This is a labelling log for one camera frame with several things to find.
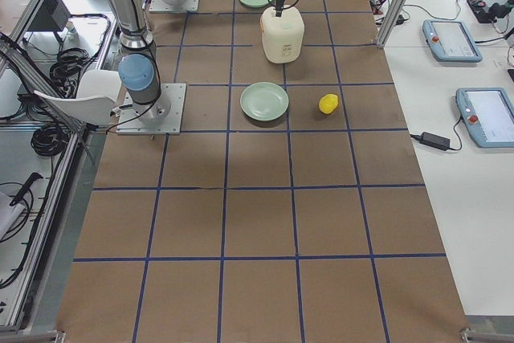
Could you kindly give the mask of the white rice cooker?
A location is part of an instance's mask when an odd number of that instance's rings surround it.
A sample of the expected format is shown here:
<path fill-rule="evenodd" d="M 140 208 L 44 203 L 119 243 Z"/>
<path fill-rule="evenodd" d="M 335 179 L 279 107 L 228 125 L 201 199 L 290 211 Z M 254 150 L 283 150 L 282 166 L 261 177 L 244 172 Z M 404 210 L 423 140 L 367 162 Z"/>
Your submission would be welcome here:
<path fill-rule="evenodd" d="M 304 21 L 297 8 L 283 10 L 278 17 L 273 7 L 261 15 L 260 27 L 264 54 L 272 63 L 298 59 L 304 37 Z"/>

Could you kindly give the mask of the green plate near lemon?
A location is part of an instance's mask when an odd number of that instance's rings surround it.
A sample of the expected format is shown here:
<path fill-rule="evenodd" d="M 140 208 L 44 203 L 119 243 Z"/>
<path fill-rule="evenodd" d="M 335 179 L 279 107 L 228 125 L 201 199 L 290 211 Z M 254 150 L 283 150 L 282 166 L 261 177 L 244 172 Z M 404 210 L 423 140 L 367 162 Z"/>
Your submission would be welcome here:
<path fill-rule="evenodd" d="M 244 88 L 240 107 L 254 120 L 272 121 L 280 118 L 289 106 L 288 94 L 278 84 L 258 82 Z"/>

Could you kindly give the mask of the yellow lemon toy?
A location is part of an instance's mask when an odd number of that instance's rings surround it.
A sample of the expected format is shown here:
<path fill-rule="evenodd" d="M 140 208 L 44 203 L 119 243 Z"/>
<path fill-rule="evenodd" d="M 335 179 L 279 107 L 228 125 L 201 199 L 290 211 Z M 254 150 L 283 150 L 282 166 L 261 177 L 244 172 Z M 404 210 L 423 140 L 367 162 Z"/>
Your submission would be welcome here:
<path fill-rule="evenodd" d="M 339 96 L 333 93 L 325 94 L 318 102 L 318 109 L 325 115 L 332 114 L 339 106 Z"/>

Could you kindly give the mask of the far teach pendant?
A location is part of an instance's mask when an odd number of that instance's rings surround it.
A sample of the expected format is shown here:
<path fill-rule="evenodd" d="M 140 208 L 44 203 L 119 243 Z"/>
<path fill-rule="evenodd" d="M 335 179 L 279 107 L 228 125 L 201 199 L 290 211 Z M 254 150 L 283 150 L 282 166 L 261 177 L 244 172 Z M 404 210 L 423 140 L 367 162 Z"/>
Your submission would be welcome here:
<path fill-rule="evenodd" d="M 467 26 L 461 21 L 427 19 L 422 32 L 439 62 L 479 63 L 483 57 Z"/>

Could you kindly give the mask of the teach pendant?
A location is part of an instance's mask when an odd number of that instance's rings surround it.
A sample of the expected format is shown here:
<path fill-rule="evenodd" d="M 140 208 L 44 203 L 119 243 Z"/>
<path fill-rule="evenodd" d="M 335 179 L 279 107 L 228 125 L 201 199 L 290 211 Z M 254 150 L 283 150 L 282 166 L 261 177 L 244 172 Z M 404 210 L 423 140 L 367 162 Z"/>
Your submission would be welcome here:
<path fill-rule="evenodd" d="M 427 19 L 422 32 L 439 62 L 479 63 L 483 57 L 467 26 L 461 21 Z"/>
<path fill-rule="evenodd" d="M 480 148 L 513 147 L 513 105 L 503 88 L 459 88 L 455 101 Z"/>

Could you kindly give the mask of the black power adapter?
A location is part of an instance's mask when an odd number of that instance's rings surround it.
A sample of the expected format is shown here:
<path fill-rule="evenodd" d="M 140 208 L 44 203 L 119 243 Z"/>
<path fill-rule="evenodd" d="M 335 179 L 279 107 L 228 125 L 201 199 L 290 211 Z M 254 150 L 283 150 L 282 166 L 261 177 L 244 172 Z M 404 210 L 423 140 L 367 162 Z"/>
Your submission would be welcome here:
<path fill-rule="evenodd" d="M 428 132 L 423 132 L 421 134 L 419 142 L 423 145 L 442 151 L 447 151 L 451 148 L 451 142 L 449 138 L 441 137 L 439 135 Z"/>

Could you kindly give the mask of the near teach pendant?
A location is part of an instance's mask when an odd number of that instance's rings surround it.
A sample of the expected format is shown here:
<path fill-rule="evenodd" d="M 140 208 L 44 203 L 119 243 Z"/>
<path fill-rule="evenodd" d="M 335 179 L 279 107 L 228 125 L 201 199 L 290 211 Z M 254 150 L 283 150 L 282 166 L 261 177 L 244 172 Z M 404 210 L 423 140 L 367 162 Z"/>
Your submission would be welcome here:
<path fill-rule="evenodd" d="M 459 88 L 455 101 L 480 148 L 513 147 L 513 105 L 503 88 Z"/>

